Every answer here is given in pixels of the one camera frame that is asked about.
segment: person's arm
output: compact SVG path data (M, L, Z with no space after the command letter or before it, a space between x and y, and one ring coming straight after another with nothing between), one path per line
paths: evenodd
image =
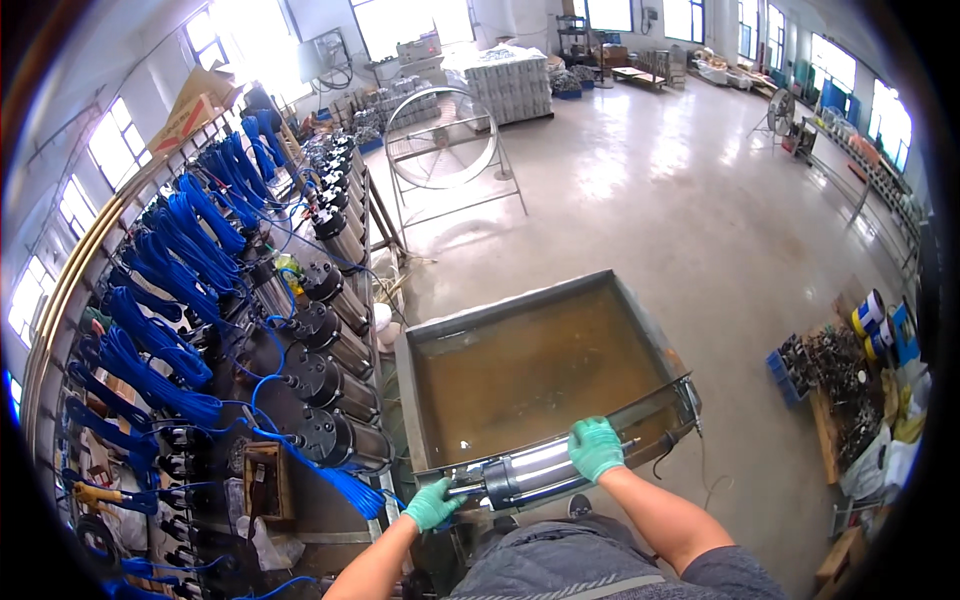
M458 495L444 500L453 482L445 477L425 486L380 539L353 559L324 594L330 600L388 598L400 578L403 558L417 535L446 521L467 501Z
M567 452L580 474L623 507L654 552L678 574L705 552L733 545L730 535L706 511L626 468L620 439L606 419L575 422Z
M626 467L608 469L597 484L613 496L654 552L680 575L708 550L733 545L727 531L706 511L640 479Z

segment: window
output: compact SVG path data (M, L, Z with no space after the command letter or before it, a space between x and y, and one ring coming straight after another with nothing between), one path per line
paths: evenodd
M183 26L183 32L186 34L187 43L190 44L193 60L197 64L207 71L210 70L216 60L227 64L227 53L224 52L224 44L220 41L220 36L217 35L217 30L213 26L209 9L198 12L190 19Z
M117 98L89 143L93 161L116 191L150 162L150 152L127 112L123 98Z
M767 6L767 45L770 47L770 68L783 68L783 41L786 38L783 13L774 5Z
M40 259L34 256L30 259L20 283L13 290L12 306L10 314L7 315L7 322L27 348L30 348L34 342L32 325L42 306L40 299L54 293L55 283Z
M837 45L813 34L810 44L810 62L817 69L813 86L824 88L824 80L830 78L834 85L853 93L853 77L856 75L856 60Z
M473 41L467 0L350 0L371 60L395 59L396 45L437 30L440 43Z
M17 421L20 421L20 397L23 395L23 388L20 387L20 384L17 383L10 372L6 372L7 383L10 384L10 404L13 409L13 415L16 417Z
M89 197L80 185L76 175L71 175L63 189L63 199L60 200L60 214L66 219L67 225L73 229L77 239L84 236L93 226L97 217L97 210L93 207Z
M312 93L310 84L300 81L299 43L277 0L218 0L210 7L210 22L232 40L237 81L260 81L281 108Z
M760 29L756 0L740 0L737 9L740 17L740 45L737 52L741 57L756 60L756 32Z
M590 11L590 28L601 31L631 32L634 30L634 16L630 10L630 0L585 0L574 2L573 11L577 16L586 16Z
M913 121L907 114L895 89L887 87L879 79L874 80L874 108L870 113L867 134L883 142L883 153L890 157L900 172L906 166L906 154L910 150Z
M663 34L704 43L704 0L663 0Z

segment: industrial fan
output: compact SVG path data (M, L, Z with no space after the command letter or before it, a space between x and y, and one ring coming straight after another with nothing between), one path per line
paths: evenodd
M462 186L488 169L493 178L512 181L513 190L490 198L477 198L442 214L406 223L405 230L465 208L517 195L527 214L526 204L514 178L510 161L500 142L500 132L486 108L463 89L427 87L415 92L394 110L383 133L384 149L394 184L397 213L405 195L415 190L433 190L435 197L449 200L452 188Z
M774 92L774 95L770 98L770 104L767 106L766 114L760 118L756 126L750 130L750 133L747 133L747 137L750 137L753 132L769 132L774 136L774 146L776 146L776 137L787 135L790 132L795 109L796 101L793 94L790 93L790 90L781 87Z

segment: concrete floor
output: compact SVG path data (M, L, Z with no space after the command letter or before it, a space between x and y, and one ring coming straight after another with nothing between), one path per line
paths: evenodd
M746 137L766 104L688 78L683 92L596 89L555 100L553 120L512 125L503 143L530 215L511 198L411 228L410 250L438 262L410 278L406 314L420 323L615 269L694 371L706 478L734 479L709 511L802 598L830 546L835 492L809 407L786 409L764 358L826 319L851 275L884 297L900 280L869 228L844 227L850 207L822 175ZM391 198L382 151L369 163ZM502 185L490 181L455 198ZM687 436L660 464L660 485L703 504L701 456ZM639 473L652 480L649 466ZM602 492L590 497L624 517ZM564 511L553 503L521 520Z

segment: green glove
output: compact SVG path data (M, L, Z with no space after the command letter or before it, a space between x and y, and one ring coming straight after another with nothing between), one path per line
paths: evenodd
M444 477L440 481L434 482L429 486L421 488L410 500L407 510L402 515L407 515L417 523L417 528L423 533L427 529L433 529L446 521L453 511L460 508L467 501L465 495L455 495L448 500L444 500L446 491L453 485L453 480Z
M623 466L620 438L603 417L573 423L566 453L580 474L594 483L607 469Z

